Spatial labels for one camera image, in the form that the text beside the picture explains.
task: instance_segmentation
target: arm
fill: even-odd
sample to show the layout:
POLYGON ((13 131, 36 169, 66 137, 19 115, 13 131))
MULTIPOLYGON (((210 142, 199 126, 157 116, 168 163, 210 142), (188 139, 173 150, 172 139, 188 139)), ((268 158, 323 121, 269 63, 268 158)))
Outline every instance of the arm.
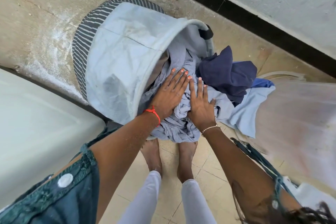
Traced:
MULTIPOLYGON (((154 106, 160 120, 164 120, 172 114, 173 109, 180 103, 191 79, 190 76, 187 77, 188 72, 184 72, 184 69, 181 69, 175 76, 174 72, 175 69, 166 78, 149 107, 154 106)), ((111 197, 136 158, 141 146, 157 125, 157 116, 150 112, 144 112, 90 147, 98 163, 100 180, 96 223, 103 216, 111 197)), ((73 159, 62 170, 80 158, 81 155, 73 159)))
MULTIPOLYGON (((197 96, 192 83, 190 83, 190 91, 191 111, 188 113, 188 117, 200 131, 216 125, 213 111, 215 100, 208 102, 207 86, 202 86, 201 78, 198 80, 197 96)), ((273 194, 274 181, 231 142, 220 128, 210 128, 204 133, 204 136, 216 154, 231 187, 237 183, 244 193, 244 200, 241 201, 240 198, 237 200, 247 218, 249 216, 247 209, 258 206, 273 194)), ((300 208, 299 203, 284 190, 282 190, 281 196, 281 202, 287 209, 300 208)))

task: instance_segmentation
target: person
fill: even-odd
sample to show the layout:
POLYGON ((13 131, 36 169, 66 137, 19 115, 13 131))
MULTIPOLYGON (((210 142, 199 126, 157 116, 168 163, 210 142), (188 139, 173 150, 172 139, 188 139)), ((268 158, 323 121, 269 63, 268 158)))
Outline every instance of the person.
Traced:
MULTIPOLYGON (((120 181, 139 151, 145 157, 149 175, 120 223, 150 223, 162 179, 158 140, 146 141, 161 120, 170 116, 189 84, 191 111, 188 117, 203 133, 218 158, 239 210, 246 223, 336 223, 328 207, 320 211, 302 208, 282 189, 285 211, 272 205, 275 182, 230 141, 217 126, 214 100, 208 102, 207 86, 198 78, 197 93, 188 72, 173 69, 154 96, 148 111, 121 128, 104 131, 84 144, 81 152, 64 168, 46 177, 2 210, 0 223, 98 223, 120 181)), ((216 223, 194 180, 191 161, 195 143, 180 143, 177 176, 187 223, 216 223)))

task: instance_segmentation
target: hand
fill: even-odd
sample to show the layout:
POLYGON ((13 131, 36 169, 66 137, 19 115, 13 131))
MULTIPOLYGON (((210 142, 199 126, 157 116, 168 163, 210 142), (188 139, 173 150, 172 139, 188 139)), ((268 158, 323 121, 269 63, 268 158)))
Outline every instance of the hand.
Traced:
POLYGON ((199 131, 216 125, 214 107, 216 100, 208 101, 208 86, 202 86, 202 78, 198 78, 197 96, 195 93, 194 82, 190 81, 190 105, 191 110, 188 112, 188 117, 194 123, 199 131))
POLYGON ((171 70, 170 75, 163 82, 149 106, 149 108, 152 105, 154 106, 160 120, 164 120, 173 113, 173 109, 181 102, 182 96, 192 78, 191 76, 187 77, 188 71, 184 68, 174 76, 175 70, 175 68, 171 70))

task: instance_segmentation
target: white panel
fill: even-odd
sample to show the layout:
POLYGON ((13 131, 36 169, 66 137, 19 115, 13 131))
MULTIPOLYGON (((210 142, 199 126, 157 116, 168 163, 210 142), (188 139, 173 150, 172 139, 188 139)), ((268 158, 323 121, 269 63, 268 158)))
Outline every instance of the white panel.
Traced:
POLYGON ((62 168, 104 125, 77 105, 0 69, 0 208, 62 168))

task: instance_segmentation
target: laundry basket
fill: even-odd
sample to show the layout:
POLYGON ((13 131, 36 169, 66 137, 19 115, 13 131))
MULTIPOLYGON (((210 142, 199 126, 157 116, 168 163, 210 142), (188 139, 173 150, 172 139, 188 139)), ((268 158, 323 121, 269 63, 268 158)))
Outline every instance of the laundry basket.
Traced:
POLYGON ((273 79, 250 139, 303 175, 336 189, 336 84, 273 79))
POLYGON ((212 36, 203 22, 171 17, 148 0, 106 1, 87 14, 73 38, 82 95, 106 117, 126 124, 145 109, 139 107, 145 86, 172 41, 182 40, 202 58, 214 53, 212 36))

